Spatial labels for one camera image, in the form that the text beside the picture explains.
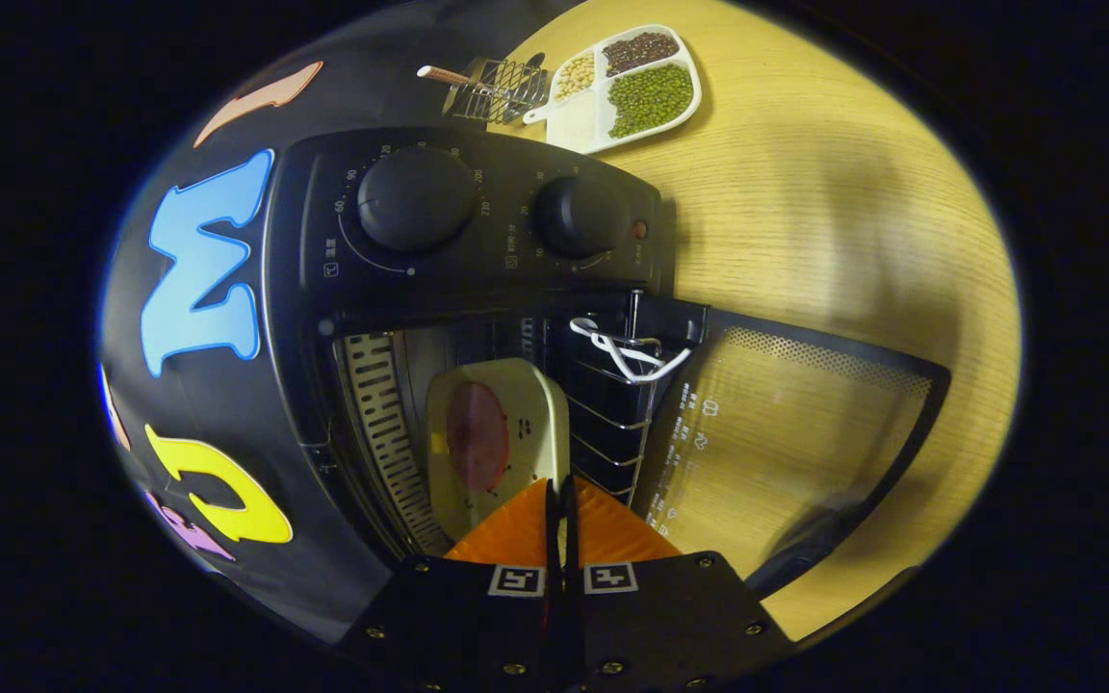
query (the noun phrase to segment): temperature dial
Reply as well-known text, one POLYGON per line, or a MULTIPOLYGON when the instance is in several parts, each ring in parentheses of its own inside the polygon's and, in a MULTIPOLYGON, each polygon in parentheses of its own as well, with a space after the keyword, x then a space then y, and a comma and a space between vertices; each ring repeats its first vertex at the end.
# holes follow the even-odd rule
POLYGON ((470 218, 477 185, 468 166, 442 150, 400 150, 362 176, 357 214, 384 248, 419 253, 456 236, 470 218))
POLYGON ((615 186, 580 175, 551 181, 537 194, 537 227, 556 253, 583 259, 622 242, 631 220, 615 186))

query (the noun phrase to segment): white cable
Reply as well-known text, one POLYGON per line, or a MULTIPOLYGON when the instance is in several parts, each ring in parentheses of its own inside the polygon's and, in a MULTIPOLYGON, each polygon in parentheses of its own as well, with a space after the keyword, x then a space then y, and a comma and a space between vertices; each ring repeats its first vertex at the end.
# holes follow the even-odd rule
POLYGON ((628 378, 630 383, 652 383, 654 380, 660 380, 665 377, 665 374, 669 374, 672 369, 678 368, 679 364, 682 364, 688 356, 691 356, 691 349, 683 349, 678 356, 674 357, 674 359, 667 363, 661 359, 655 359, 643 351, 634 349, 620 349, 619 346, 615 346, 615 342, 612 338, 599 333, 598 324, 589 318, 572 318, 571 327, 573 333, 586 335, 586 337, 589 337, 589 342, 593 343, 594 347, 610 354, 610 358, 615 361, 615 365, 623 374, 623 377, 628 378), (628 363, 624 361, 624 356, 629 359, 655 365, 658 368, 651 374, 635 375, 632 373, 632 369, 628 368, 628 363))

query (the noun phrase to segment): black background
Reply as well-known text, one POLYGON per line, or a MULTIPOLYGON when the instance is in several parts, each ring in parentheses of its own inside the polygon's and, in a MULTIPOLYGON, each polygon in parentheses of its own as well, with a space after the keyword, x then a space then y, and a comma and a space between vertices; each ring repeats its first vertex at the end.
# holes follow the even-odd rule
MULTIPOLYGON (((124 503, 89 351, 105 243, 150 164, 233 84, 365 9, 0 4, 0 690, 374 689, 124 503)), ((1109 3, 784 11, 848 28, 986 143, 1022 221, 1029 387, 1007 461, 945 549, 754 685, 1109 690, 1109 3)))

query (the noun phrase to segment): white powder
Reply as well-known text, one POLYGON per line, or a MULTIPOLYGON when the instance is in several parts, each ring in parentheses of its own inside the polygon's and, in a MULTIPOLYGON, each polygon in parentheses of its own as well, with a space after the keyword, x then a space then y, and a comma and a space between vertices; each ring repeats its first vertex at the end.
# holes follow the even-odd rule
POLYGON ((551 110, 546 119, 546 141, 572 152, 582 152, 597 140, 597 93, 582 91, 551 110))

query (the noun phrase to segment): wood grain surface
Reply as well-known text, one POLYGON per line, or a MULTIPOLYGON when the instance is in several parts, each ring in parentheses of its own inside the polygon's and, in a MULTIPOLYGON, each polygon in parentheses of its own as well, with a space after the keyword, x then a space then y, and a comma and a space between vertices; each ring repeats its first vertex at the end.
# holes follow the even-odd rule
MULTIPOLYGON (((806 639, 927 560, 977 499, 1016 407, 1016 281, 987 202, 936 133, 866 74, 761 14, 716 0, 588 0, 509 58, 545 52, 554 68, 644 23, 682 35, 703 104, 672 131, 594 156, 678 203, 676 297, 892 347, 953 373, 936 428, 888 499, 762 603, 787 636, 806 639)), ((545 137, 543 123, 490 130, 545 137)), ((866 409, 855 396, 837 399, 866 409)), ((832 440, 874 426, 867 411, 835 409, 814 426, 777 411, 770 404, 765 441, 752 439, 754 417, 718 424, 721 450, 679 490, 686 521, 669 537, 676 547, 722 550, 745 573, 807 508, 875 478, 863 456, 832 462, 832 440), (783 457, 774 435, 798 455, 783 457), (766 451, 761 462, 756 450, 766 451)))

